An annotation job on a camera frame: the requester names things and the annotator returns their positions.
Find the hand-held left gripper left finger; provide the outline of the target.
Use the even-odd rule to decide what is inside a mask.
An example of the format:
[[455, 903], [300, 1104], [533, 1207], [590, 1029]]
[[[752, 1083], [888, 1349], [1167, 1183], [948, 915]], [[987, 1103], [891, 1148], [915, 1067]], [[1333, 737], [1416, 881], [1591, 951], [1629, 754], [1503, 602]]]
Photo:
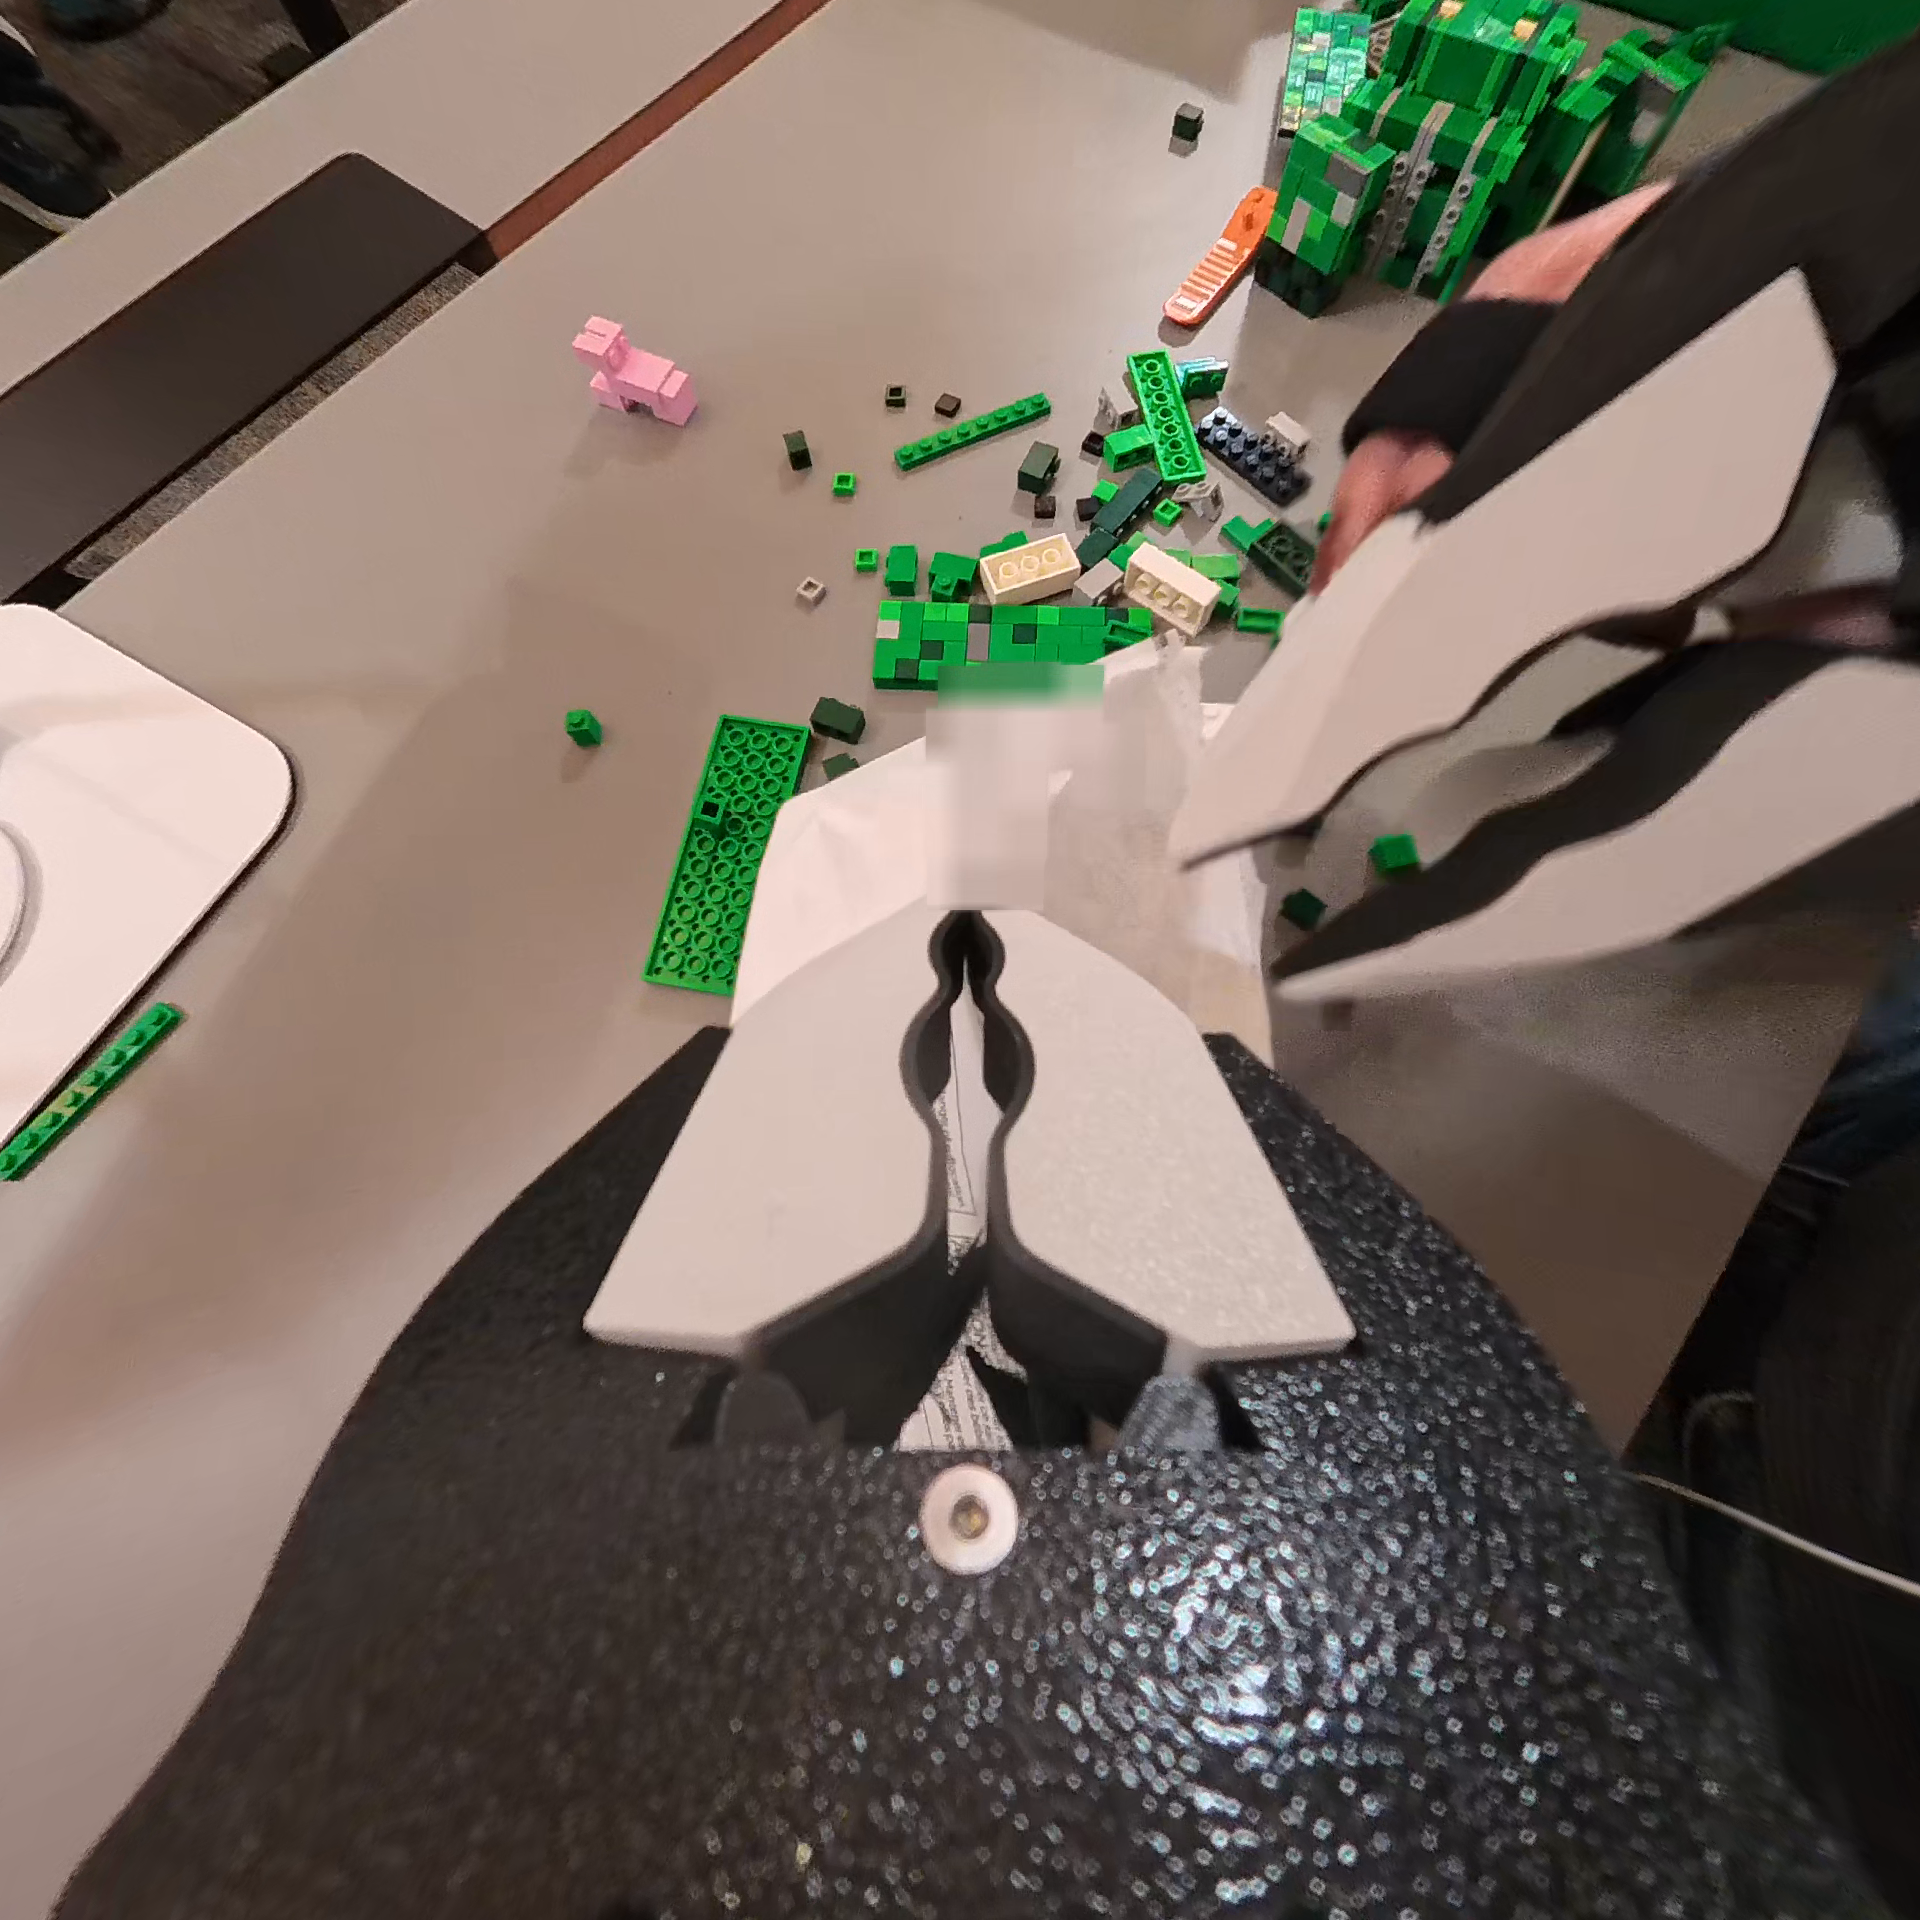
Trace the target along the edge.
[[891, 1445], [959, 1338], [947, 1137], [972, 912], [909, 906], [813, 956], [726, 1035], [582, 1330], [786, 1381]]

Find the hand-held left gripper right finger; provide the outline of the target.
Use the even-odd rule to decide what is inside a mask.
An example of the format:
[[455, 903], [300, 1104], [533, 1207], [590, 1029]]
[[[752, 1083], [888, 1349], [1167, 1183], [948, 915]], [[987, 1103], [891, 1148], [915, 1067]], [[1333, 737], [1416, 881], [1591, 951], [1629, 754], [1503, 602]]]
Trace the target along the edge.
[[1036, 1436], [1119, 1428], [1164, 1377], [1348, 1349], [1355, 1324], [1187, 1010], [1032, 912], [959, 931], [999, 1109], [987, 1307]]

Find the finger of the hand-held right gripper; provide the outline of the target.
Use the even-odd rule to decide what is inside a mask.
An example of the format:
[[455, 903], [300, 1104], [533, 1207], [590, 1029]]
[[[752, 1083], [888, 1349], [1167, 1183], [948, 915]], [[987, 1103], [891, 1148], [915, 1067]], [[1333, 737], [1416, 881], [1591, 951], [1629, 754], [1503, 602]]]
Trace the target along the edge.
[[1435, 992], [1792, 917], [1916, 919], [1917, 668], [1704, 644], [1576, 778], [1480, 819], [1272, 967], [1284, 1002]]
[[1206, 743], [1172, 857], [1307, 824], [1558, 637], [1733, 579], [1780, 533], [1832, 378], [1787, 273], [1456, 517], [1379, 524]]

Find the torn white paper bag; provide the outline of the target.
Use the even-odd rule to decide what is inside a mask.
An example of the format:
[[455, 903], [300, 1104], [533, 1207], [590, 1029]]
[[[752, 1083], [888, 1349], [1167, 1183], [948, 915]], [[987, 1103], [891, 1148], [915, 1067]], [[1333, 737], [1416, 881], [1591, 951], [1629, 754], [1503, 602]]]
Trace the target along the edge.
[[[995, 722], [1015, 746], [1024, 746], [1026, 722], [1086, 722], [1071, 739], [1078, 760], [1066, 763], [1062, 784], [1047, 775], [1039, 811], [1026, 816], [1021, 851], [1045, 848], [1047, 901], [1070, 911], [1068, 927], [1039, 917], [1154, 987], [1180, 971], [1188, 980], [1205, 975], [1213, 953], [1184, 949], [1187, 911], [1175, 903], [1181, 884], [1164, 857], [1170, 807], [1205, 737], [1194, 649], [1148, 647], [1143, 660], [1104, 679], [1099, 707], [984, 701], [942, 707], [933, 721]], [[903, 907], [1026, 911], [1021, 897], [983, 884], [959, 897], [957, 882], [930, 866], [948, 832], [991, 832], [987, 804], [957, 797], [959, 762], [933, 747], [930, 737], [782, 807], [773, 876], [758, 884], [747, 921], [735, 1023], [813, 956]], [[987, 1296], [987, 1157], [1002, 1113], [984, 1083], [970, 983], [951, 1008], [951, 1071], [933, 1111], [947, 1137], [948, 1263]]]

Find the grey desk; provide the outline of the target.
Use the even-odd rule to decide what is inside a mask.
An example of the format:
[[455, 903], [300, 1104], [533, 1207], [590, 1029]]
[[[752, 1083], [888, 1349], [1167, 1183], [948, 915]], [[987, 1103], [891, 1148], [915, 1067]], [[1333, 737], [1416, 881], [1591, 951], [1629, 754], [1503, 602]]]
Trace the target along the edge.
[[[894, 445], [1045, 391], [1077, 449], [1272, 155], [1294, 11], [824, 4], [69, 603], [296, 804], [5, 1186], [5, 1916], [181, 1733], [403, 1322], [712, 1019], [639, 964], [715, 715], [868, 691], [861, 545], [1018, 524], [1021, 440]], [[592, 399], [590, 317], [686, 425]]]
[[818, 4], [412, 2], [2, 279], [2, 386], [56, 359], [327, 161], [359, 154], [492, 228], [702, 76]]

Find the person's right hand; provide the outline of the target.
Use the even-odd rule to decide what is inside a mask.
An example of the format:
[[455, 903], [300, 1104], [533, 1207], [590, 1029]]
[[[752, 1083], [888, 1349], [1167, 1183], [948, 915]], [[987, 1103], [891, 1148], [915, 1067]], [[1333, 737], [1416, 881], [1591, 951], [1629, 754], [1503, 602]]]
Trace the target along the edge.
[[1573, 291], [1663, 191], [1651, 184], [1508, 247], [1387, 363], [1342, 427], [1311, 592], [1452, 469]]

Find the dark blue brick plate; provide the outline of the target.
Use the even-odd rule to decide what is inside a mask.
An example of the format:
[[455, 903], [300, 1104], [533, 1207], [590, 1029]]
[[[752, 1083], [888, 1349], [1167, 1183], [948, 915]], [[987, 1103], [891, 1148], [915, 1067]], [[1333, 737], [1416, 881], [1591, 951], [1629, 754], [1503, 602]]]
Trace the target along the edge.
[[1290, 444], [1262, 427], [1250, 427], [1224, 408], [1206, 411], [1195, 424], [1194, 435], [1211, 461], [1235, 474], [1276, 507], [1286, 507], [1311, 484], [1311, 475], [1301, 467]]

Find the green brick creeper model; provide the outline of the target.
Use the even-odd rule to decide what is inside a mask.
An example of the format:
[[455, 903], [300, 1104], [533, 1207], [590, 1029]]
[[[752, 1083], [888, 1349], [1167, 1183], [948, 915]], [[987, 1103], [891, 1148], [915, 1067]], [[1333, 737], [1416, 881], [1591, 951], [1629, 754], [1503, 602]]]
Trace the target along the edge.
[[1310, 320], [1355, 279], [1448, 303], [1518, 240], [1636, 191], [1731, 35], [1639, 28], [1592, 55], [1573, 4], [1302, 8], [1254, 281]]

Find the cream toy brick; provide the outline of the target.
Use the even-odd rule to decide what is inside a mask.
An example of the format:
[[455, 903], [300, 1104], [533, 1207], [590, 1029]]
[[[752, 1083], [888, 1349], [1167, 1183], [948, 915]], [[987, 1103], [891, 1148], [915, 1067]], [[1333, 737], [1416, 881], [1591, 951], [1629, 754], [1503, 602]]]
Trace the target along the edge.
[[1068, 592], [1084, 572], [1066, 533], [997, 547], [975, 564], [978, 588], [995, 608], [1019, 608]]
[[1130, 553], [1119, 588], [1130, 603], [1187, 640], [1211, 621], [1221, 597], [1221, 581], [1149, 541]]

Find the green holed beam brick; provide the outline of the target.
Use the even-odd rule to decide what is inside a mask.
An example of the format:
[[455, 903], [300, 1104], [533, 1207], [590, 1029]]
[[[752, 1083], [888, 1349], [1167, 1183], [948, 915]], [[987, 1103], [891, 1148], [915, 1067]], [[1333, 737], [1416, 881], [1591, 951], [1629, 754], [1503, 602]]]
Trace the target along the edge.
[[1205, 483], [1206, 459], [1170, 354], [1165, 349], [1131, 352], [1124, 359], [1124, 378], [1143, 415], [1162, 483], [1172, 489]]

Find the orange brick separator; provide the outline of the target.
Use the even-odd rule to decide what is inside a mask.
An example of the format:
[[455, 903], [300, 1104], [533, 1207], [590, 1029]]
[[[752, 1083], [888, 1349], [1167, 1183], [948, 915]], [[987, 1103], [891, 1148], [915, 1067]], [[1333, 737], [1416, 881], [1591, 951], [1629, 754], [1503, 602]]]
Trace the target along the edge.
[[1254, 186], [1239, 199], [1218, 239], [1164, 303], [1162, 314], [1167, 325], [1197, 329], [1221, 309], [1231, 288], [1253, 271], [1276, 204], [1272, 186]]

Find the green patchwork brick panel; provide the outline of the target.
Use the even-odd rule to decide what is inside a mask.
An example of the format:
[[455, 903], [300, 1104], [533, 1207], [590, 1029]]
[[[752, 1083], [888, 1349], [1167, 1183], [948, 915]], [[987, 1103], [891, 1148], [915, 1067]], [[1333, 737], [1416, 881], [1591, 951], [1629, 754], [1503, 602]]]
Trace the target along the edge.
[[956, 698], [1087, 698], [1102, 663], [1151, 637], [1139, 608], [879, 603], [870, 683]]

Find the long green brick strip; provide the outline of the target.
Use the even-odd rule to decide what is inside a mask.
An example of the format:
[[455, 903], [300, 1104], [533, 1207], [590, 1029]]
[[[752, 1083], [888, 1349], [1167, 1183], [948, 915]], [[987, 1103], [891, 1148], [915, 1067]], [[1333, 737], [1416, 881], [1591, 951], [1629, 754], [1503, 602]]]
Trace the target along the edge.
[[972, 449], [983, 441], [995, 441], [1019, 427], [1028, 427], [1038, 421], [1045, 421], [1048, 418], [1048, 415], [1048, 399], [1042, 391], [1036, 391], [1021, 395], [1019, 401], [997, 404], [983, 415], [947, 421], [925, 436], [898, 445], [894, 452], [894, 464], [901, 474], [915, 474], [957, 451]]
[[162, 1045], [184, 1016], [157, 1002], [107, 1042], [36, 1115], [2, 1146], [2, 1183], [26, 1180], [110, 1092]]

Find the white stand base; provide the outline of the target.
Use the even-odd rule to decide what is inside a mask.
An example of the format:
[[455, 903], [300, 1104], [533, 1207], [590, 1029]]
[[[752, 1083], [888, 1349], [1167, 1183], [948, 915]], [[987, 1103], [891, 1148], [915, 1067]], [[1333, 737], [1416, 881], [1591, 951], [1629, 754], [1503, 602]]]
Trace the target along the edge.
[[295, 800], [267, 737], [56, 612], [2, 610], [10, 1144], [229, 897]]

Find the pink brick pig figure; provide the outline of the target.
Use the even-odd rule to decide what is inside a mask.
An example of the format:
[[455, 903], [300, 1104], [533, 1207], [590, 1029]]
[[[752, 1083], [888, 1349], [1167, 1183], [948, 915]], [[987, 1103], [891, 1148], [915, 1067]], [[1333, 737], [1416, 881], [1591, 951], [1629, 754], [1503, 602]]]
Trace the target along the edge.
[[686, 425], [700, 404], [691, 372], [664, 354], [636, 347], [621, 325], [590, 317], [573, 337], [573, 354], [590, 370], [592, 399], [620, 415], [648, 415]]

